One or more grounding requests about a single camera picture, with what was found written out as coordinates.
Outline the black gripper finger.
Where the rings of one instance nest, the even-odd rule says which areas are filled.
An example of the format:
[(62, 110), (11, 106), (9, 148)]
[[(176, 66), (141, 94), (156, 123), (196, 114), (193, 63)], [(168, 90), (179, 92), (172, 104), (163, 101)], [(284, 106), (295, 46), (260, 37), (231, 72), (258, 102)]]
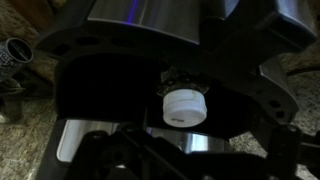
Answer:
[(295, 170), (302, 132), (295, 126), (262, 125), (253, 131), (254, 138), (267, 151), (272, 170)]

